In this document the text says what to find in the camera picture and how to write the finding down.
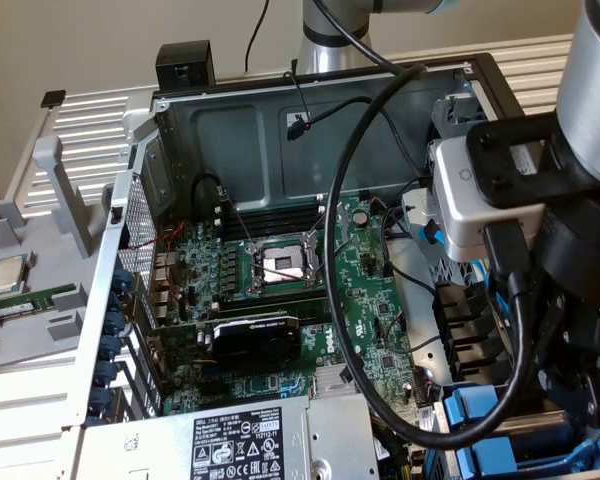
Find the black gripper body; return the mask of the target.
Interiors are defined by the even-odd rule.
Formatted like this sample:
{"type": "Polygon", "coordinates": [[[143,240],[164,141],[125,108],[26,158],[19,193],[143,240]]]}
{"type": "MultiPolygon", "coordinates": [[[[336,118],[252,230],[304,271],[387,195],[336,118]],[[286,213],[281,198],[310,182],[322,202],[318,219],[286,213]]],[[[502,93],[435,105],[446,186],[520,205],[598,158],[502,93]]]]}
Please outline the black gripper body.
{"type": "Polygon", "coordinates": [[[547,205],[533,252],[561,288],[600,308],[600,194],[547,205]]]}

